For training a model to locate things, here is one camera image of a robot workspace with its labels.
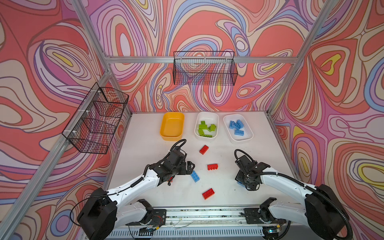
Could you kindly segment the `blue lego brick cluster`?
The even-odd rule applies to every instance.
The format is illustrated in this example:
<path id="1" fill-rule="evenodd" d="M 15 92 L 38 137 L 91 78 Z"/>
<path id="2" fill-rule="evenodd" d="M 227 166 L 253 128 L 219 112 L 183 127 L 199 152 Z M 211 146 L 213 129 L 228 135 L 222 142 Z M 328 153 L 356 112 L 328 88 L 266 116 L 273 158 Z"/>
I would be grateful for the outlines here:
<path id="1" fill-rule="evenodd" d="M 191 177 L 192 177 L 192 179 L 193 179 L 193 181 L 194 181 L 195 183 L 197 183 L 197 182 L 200 180 L 200 177 L 198 176 L 198 174 L 197 174 L 195 171 L 193 171 L 193 172 L 191 173 Z"/>

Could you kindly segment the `red lego brick top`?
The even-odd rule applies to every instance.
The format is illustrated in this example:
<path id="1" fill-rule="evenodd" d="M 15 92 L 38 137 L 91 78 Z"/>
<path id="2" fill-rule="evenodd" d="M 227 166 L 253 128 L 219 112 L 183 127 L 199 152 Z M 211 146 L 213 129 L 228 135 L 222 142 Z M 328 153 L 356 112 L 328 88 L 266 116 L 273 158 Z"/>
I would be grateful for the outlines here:
<path id="1" fill-rule="evenodd" d="M 207 145 L 204 145 L 201 149 L 200 149 L 200 154 L 204 155 L 207 151 L 208 151 L 209 147 Z"/>

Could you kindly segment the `red lego brick bottom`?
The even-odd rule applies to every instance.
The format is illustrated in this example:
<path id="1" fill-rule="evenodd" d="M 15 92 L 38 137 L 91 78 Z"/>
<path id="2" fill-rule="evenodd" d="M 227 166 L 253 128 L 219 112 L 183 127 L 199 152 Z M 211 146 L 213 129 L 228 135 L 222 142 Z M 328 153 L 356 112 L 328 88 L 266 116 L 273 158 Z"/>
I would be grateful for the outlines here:
<path id="1" fill-rule="evenodd" d="M 212 188 L 210 188 L 207 191 L 205 191 L 204 193 L 202 193 L 202 196 L 203 196 L 204 200 L 207 200 L 208 198 L 210 198 L 214 194 L 215 194 L 215 191 Z"/>

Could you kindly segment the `green lego brick bottom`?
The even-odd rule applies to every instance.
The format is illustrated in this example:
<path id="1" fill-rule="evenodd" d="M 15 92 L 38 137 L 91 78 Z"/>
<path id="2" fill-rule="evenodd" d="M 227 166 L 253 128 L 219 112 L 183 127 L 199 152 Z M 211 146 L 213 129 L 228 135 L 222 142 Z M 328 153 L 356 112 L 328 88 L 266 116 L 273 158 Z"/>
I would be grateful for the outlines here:
<path id="1" fill-rule="evenodd" d="M 202 125 L 200 124 L 199 125 L 199 129 L 202 129 L 202 130 L 208 130 L 209 131 L 209 127 L 207 125 Z"/>

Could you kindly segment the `small green lego brick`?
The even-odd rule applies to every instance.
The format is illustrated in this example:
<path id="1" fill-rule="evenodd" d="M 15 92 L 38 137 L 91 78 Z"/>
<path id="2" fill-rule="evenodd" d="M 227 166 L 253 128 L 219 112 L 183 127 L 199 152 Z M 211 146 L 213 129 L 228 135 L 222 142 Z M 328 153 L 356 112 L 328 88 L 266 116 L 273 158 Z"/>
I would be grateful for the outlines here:
<path id="1" fill-rule="evenodd" d="M 211 124 L 210 127 L 209 127 L 209 131 L 210 132 L 214 132 L 215 130 L 216 130 L 216 125 Z"/>

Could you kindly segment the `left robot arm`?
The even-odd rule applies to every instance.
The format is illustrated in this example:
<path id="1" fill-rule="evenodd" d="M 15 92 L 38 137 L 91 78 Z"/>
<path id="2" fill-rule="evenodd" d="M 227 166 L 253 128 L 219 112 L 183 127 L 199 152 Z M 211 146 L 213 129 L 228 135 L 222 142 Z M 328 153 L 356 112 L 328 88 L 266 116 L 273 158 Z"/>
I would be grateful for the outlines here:
<path id="1" fill-rule="evenodd" d="M 147 165 L 144 173 L 133 180 L 107 191 L 96 189 L 87 199 L 77 221 L 90 240 L 104 240 L 114 229 L 129 225 L 161 225 L 151 204 L 138 197 L 170 183 L 177 175 L 191 175 L 195 164 L 186 160 L 180 149 L 170 151 L 162 160 Z"/>

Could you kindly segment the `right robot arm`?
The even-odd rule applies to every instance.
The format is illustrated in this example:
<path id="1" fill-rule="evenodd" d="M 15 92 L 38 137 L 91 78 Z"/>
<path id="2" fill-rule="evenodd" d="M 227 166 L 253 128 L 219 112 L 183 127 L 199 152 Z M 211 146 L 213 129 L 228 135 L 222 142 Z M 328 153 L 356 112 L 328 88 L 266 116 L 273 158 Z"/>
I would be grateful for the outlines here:
<path id="1" fill-rule="evenodd" d="M 279 219 L 295 222 L 309 227 L 324 240 L 340 240 L 339 233 L 346 229 L 343 239 L 353 238 L 350 217 L 329 186 L 296 180 L 266 163 L 256 162 L 247 153 L 236 157 L 235 163 L 239 167 L 235 180 L 247 191 L 255 192 L 261 185 L 267 185 L 296 200 L 295 204 L 279 204 L 277 198 L 270 197 L 255 213 L 246 214 L 246 218 L 263 223 Z"/>

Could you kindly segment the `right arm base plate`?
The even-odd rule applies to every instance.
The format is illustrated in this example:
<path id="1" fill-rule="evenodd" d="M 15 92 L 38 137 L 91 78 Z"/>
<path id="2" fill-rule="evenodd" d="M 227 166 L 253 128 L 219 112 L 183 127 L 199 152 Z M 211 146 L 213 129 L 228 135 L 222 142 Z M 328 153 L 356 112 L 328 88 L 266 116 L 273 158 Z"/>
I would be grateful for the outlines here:
<path id="1" fill-rule="evenodd" d="M 247 224 L 277 224 L 284 225 L 286 220 L 276 219 L 271 214 L 266 214 L 260 210 L 260 208 L 245 208 L 243 212 L 240 212 L 242 217 L 245 217 Z"/>

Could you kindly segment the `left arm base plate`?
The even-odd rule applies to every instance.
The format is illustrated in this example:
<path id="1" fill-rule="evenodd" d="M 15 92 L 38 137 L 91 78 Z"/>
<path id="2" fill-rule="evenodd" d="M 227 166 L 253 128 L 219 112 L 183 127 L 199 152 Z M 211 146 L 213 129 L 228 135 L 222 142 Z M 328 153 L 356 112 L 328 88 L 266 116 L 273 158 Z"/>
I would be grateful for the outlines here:
<path id="1" fill-rule="evenodd" d="M 166 209 L 154 209 L 147 213 L 141 221 L 132 222 L 126 224 L 126 226 L 152 226 L 153 228 L 161 227 L 166 223 L 166 216 Z"/>

